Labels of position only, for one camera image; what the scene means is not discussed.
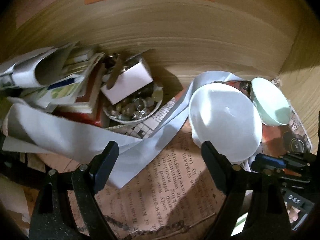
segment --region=white plate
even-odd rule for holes
[[[211,141],[231,162],[252,156],[260,145],[262,123],[250,99],[221,83],[196,90],[189,103],[189,121],[195,143]]]

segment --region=paper stack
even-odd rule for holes
[[[76,103],[78,97],[85,96],[87,83],[90,79],[89,76],[96,66],[97,68],[93,71],[91,80],[97,78],[99,80],[97,83],[100,83],[99,85],[96,84],[96,86],[101,85],[104,67],[99,61],[103,58],[104,53],[95,53],[95,51],[96,47],[93,46],[84,48],[74,47],[70,55],[65,58],[65,63],[60,70],[60,79],[57,82],[41,88],[24,89],[20,98],[24,99],[31,106],[43,109],[49,113],[52,113],[57,106],[65,106],[65,111],[73,109],[71,112],[82,112],[78,104],[71,106],[69,109],[67,106]],[[86,96],[89,104],[87,107],[92,109],[97,105],[97,92],[94,94],[92,97],[89,94]],[[82,98],[82,101],[81,99],[79,101],[82,108],[86,107],[86,98]],[[91,113],[92,111],[89,109],[84,112]]]
[[[54,114],[77,122],[107,127],[108,118],[102,111],[105,97],[99,96],[104,71],[104,64],[98,63],[84,81],[76,101],[71,105],[58,106]]]

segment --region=glass bead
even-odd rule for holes
[[[130,121],[130,117],[127,116],[126,114],[120,114],[120,115],[118,116],[118,119],[119,119],[120,121]]]
[[[132,116],[133,112],[136,110],[135,105],[133,103],[127,104],[124,108],[125,108],[125,114],[127,116]]]
[[[163,91],[162,90],[155,90],[152,93],[152,99],[155,102],[160,102],[163,99]]]
[[[144,102],[143,102],[142,98],[137,98],[134,101],[134,105],[135,105],[137,110],[143,110],[145,108],[145,105],[144,105]]]
[[[149,114],[150,114],[150,110],[144,109],[144,110],[134,112],[132,118],[134,120],[139,120],[139,119],[142,119],[143,117],[146,117]]]
[[[111,113],[110,113],[111,116],[114,116],[116,118],[119,116],[119,114],[120,113],[118,111],[116,111],[116,110],[112,110]]]
[[[118,104],[116,105],[116,110],[117,110],[118,112],[121,112],[121,107],[122,107],[121,103],[118,103]]]
[[[150,98],[150,97],[147,97],[147,98],[145,99],[145,101],[146,101],[146,105],[147,105],[148,108],[151,107],[151,106],[153,106],[154,103],[155,103],[155,102],[153,101],[153,99]]]
[[[120,101],[120,103],[121,103],[122,106],[125,106],[125,105],[131,103],[131,101],[132,101],[131,97],[126,97],[126,98],[122,99]]]

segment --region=book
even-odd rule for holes
[[[104,53],[96,53],[90,58],[86,69],[82,73],[72,74],[60,80],[59,84],[57,82],[41,89],[24,89],[20,94],[20,98],[31,106],[44,109],[49,113],[52,113],[57,106],[62,107],[74,104],[83,84],[89,80],[92,70],[99,65],[103,56]]]
[[[76,101],[71,105],[58,106],[58,110],[61,112],[73,113],[94,113],[95,108],[97,107],[97,99],[104,70],[105,67],[103,63],[97,64],[90,73],[87,81],[83,84],[83,86],[85,86],[84,95],[77,97]]]
[[[98,100],[96,102],[96,107],[91,114],[87,113],[75,113],[75,112],[61,112],[56,110],[53,114],[56,116],[64,117],[68,120],[81,122],[86,124],[95,125],[101,128],[106,128],[109,126],[109,118],[103,112],[103,102],[105,97],[100,93]]]
[[[97,46],[75,47],[69,54],[65,65],[89,60],[97,51]]]

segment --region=metal rivet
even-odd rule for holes
[[[56,170],[55,169],[52,169],[52,170],[49,170],[48,174],[50,176],[54,175],[56,173]]]
[[[264,174],[266,174],[267,176],[271,176],[272,175],[272,170],[269,169],[265,169],[263,170]]]
[[[79,167],[79,169],[80,169],[81,171],[85,171],[87,168],[88,168],[88,165],[87,165],[87,164],[81,164],[80,167]]]
[[[233,164],[233,165],[232,165],[232,169],[233,169],[234,171],[240,171],[240,170],[241,170],[241,167],[240,167],[238,164]]]

